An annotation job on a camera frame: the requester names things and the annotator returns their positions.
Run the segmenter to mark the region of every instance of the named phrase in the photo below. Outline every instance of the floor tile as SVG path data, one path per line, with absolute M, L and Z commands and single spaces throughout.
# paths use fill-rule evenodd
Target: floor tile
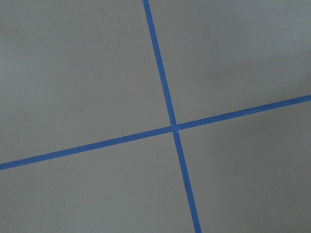
M 194 232 L 171 133 L 0 174 L 1 232 Z
M 169 125 L 140 0 L 0 10 L 0 163 Z
M 311 103 L 180 132 L 202 232 L 311 230 Z
M 311 93 L 311 2 L 150 5 L 179 123 Z

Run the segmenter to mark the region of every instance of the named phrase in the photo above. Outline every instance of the gray floor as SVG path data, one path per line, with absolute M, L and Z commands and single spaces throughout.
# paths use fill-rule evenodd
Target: gray floor
M 178 123 L 311 93 L 309 1 L 150 6 Z M 180 131 L 202 232 L 311 231 L 311 104 Z M 170 125 L 141 0 L 0 0 L 0 164 Z M 0 171 L 2 233 L 193 233 L 171 133 Z

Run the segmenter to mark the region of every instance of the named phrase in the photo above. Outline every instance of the blue tape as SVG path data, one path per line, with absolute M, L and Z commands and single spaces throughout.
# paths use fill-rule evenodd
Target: blue tape
M 178 129 L 184 130 L 184 129 L 188 129 L 188 128 L 192 128 L 192 127 L 196 127 L 200 125 L 206 125 L 206 124 L 210 124 L 210 123 L 214 123 L 214 122 L 218 122 L 222 120 L 228 120 L 228 119 L 242 117 L 242 116 L 246 116 L 246 115 L 250 115 L 254 113 L 260 113 L 260 112 L 264 112 L 264 111 L 268 111 L 268 110 L 272 110 L 276 108 L 281 108 L 281 107 L 285 107 L 285 106 L 289 106 L 293 104 L 303 103 L 307 101 L 311 101 L 311 95 L 302 96 L 302 97 L 298 97 L 298 98 L 294 98 L 290 100 L 284 100 L 284 101 L 275 102 L 275 103 L 269 103 L 269 104 L 254 107 L 254 108 L 248 108 L 248 109 L 244 109 L 244 110 L 240 110 L 240 111 L 236 111 L 232 113 L 226 113 L 226 114 L 222 114 L 218 116 L 212 116 L 212 117 L 208 117 L 208 118 L 204 118 L 200 120 L 194 120 L 194 121 L 182 123 L 178 125 Z
M 33 163 L 37 163 L 37 162 L 41 162 L 41 161 L 45 161 L 49 159 L 55 159 L 55 158 L 59 158 L 59 157 L 63 157 L 63 156 L 71 155 L 71 154 L 77 154 L 77 153 L 81 153 L 81 152 L 85 152 L 89 150 L 95 150 L 95 149 L 99 149 L 103 147 L 109 147 L 109 146 L 124 143 L 124 142 L 135 141 L 135 140 L 152 137 L 152 136 L 156 136 L 156 135 L 160 135 L 164 133 L 170 133 L 170 132 L 172 132 L 171 127 L 165 127 L 165 128 L 150 130 L 150 131 L 146 131 L 142 133 L 136 133 L 136 134 L 132 134 L 132 135 L 124 136 L 124 137 L 109 139 L 109 140 L 102 141 L 102 142 L 96 142 L 96 143 L 92 143 L 92 144 L 88 144 L 84 146 L 74 147 L 74 148 L 70 148 L 66 150 L 60 150 L 60 151 L 56 151 L 56 152 L 52 152 L 48 154 L 42 154 L 42 155 L 38 155 L 38 156 L 26 158 L 26 159 L 20 159 L 20 160 L 8 162 L 8 163 L 0 164 L 0 170 L 9 169 L 9 168 L 27 165 L 27 164 L 33 164 Z
M 170 118 L 173 136 L 174 136 L 175 146 L 177 150 L 179 165 L 180 165 L 180 169 L 181 169 L 181 173 L 182 173 L 182 177 L 183 177 L 183 181 L 184 181 L 184 185 L 186 189 L 186 194 L 188 198 L 188 203 L 190 207 L 192 222 L 194 225 L 195 232 L 201 233 L 200 221 L 199 221 L 198 213 L 197 213 L 195 202 L 194 202 L 194 197 L 193 197 L 193 192 L 192 192 L 192 188 L 190 184 L 190 178 L 189 178 L 189 174 L 187 170 L 186 160 L 185 160 L 183 148 L 182 148 L 181 141 L 180 141 L 177 122 L 176 122 L 173 104 L 172 104 L 172 100 L 170 96 L 169 86 L 168 86 L 165 71 L 164 71 L 160 48 L 159 48 L 159 44 L 158 44 L 157 37 L 156 37 L 156 30 L 155 30 L 154 22 L 152 19 L 152 14 L 151 14 L 148 0 L 143 0 L 143 5 L 145 9 L 148 27 L 149 27 L 151 42 L 154 48 L 155 60 L 157 63 L 157 68 L 159 70 L 165 103 L 166 103 L 167 111 L 169 113 L 169 118 Z

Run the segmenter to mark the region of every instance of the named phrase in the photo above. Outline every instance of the blue stripe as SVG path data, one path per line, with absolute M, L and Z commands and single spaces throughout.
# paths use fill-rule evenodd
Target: blue stripe
M 311 95 L 302 96 L 302 97 L 298 97 L 298 98 L 294 98 L 290 100 L 284 100 L 284 101 L 275 102 L 275 103 L 269 103 L 269 104 L 254 107 L 254 108 L 248 108 L 248 109 L 244 109 L 244 110 L 240 110 L 240 111 L 236 111 L 232 113 L 226 113 L 226 114 L 222 114 L 218 116 L 212 116 L 212 117 L 208 117 L 208 118 L 204 118 L 200 120 L 194 120 L 194 121 L 182 123 L 178 125 L 178 129 L 184 130 L 184 129 L 188 129 L 188 128 L 192 128 L 192 127 L 196 127 L 200 125 L 206 125 L 206 124 L 210 124 L 210 123 L 214 123 L 214 122 L 218 122 L 222 120 L 228 120 L 228 119 L 242 117 L 242 116 L 246 116 L 246 115 L 250 115 L 254 113 L 260 113 L 260 112 L 264 112 L 264 111 L 268 111 L 268 110 L 272 110 L 276 108 L 281 108 L 281 107 L 285 107 L 285 106 L 289 106 L 293 104 L 303 103 L 307 101 L 311 101 Z
M 172 127 L 178 160 L 179 160 L 180 169 L 181 169 L 181 173 L 182 173 L 182 177 L 183 177 L 183 181 L 184 181 L 184 185 L 186 189 L 186 194 L 188 198 L 188 203 L 189 203 L 189 208 L 191 212 L 194 229 L 196 233 L 201 233 L 199 217 L 198 217 L 197 210 L 195 207 L 193 192 L 192 192 L 189 174 L 188 174 L 187 165 L 186 165 L 186 160 L 185 160 L 183 148 L 182 148 L 181 141 L 180 141 L 177 122 L 176 122 L 173 104 L 172 104 L 172 100 L 170 96 L 169 86 L 168 86 L 165 71 L 164 71 L 160 48 L 159 48 L 159 44 L 158 44 L 157 37 L 156 37 L 156 30 L 155 30 L 154 22 L 152 19 L 150 5 L 149 5 L 148 0 L 143 0 L 143 5 L 145 8 L 145 14 L 147 18 L 152 45 L 154 48 L 155 60 L 157 63 L 157 68 L 159 70 L 159 75 L 160 75 L 160 79 L 162 83 L 165 103 L 166 103 L 167 111 L 169 113 L 170 123 Z
M 0 164 L 0 170 L 9 169 L 9 168 L 13 168 L 16 166 L 33 164 L 33 163 L 37 163 L 37 162 L 41 162 L 41 161 L 45 161 L 49 159 L 55 159 L 55 158 L 59 158 L 59 157 L 63 157 L 63 156 L 71 155 L 71 154 L 77 154 L 77 153 L 81 153 L 81 152 L 85 152 L 89 150 L 95 150 L 95 149 L 99 149 L 103 147 L 109 147 L 109 146 L 124 143 L 124 142 L 130 142 L 130 141 L 152 137 L 152 136 L 156 136 L 156 135 L 160 135 L 164 133 L 170 133 L 171 131 L 172 131 L 171 127 L 165 127 L 165 128 L 150 130 L 150 131 L 146 131 L 142 133 L 136 133 L 136 134 L 132 134 L 132 135 L 124 136 L 124 137 L 109 139 L 109 140 L 102 141 L 102 142 L 96 142 L 96 143 L 92 143 L 92 144 L 88 144 L 84 146 L 74 147 L 74 148 L 70 148 L 66 150 L 60 150 L 60 151 L 56 151 L 56 152 L 52 152 L 48 154 L 42 154 L 42 155 L 38 155 L 38 156 L 26 158 L 26 159 L 20 159 L 20 160 L 8 162 L 8 163 Z

